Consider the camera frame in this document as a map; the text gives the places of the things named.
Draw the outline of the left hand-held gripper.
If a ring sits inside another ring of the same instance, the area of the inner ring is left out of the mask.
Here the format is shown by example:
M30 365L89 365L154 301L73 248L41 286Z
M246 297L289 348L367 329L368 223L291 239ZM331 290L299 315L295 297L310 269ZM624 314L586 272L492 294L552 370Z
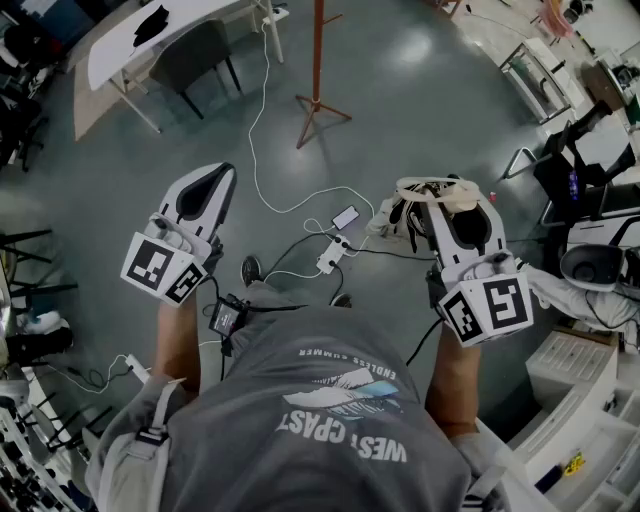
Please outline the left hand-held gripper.
M225 220L236 183L236 170L227 162L175 181L161 201L161 214L151 215L145 230L134 234L120 277L168 305L182 305L223 254L214 233Z

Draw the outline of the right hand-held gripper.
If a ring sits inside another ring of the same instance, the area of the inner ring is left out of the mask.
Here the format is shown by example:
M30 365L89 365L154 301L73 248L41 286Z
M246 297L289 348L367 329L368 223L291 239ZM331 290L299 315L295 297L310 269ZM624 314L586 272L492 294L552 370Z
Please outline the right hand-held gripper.
M501 250L474 259L474 250L503 247L500 215L488 201L455 213L449 206L453 203L439 203L427 196L423 208L442 268L427 272L431 307L463 347L530 327L533 312L528 281L516 269L513 254Z

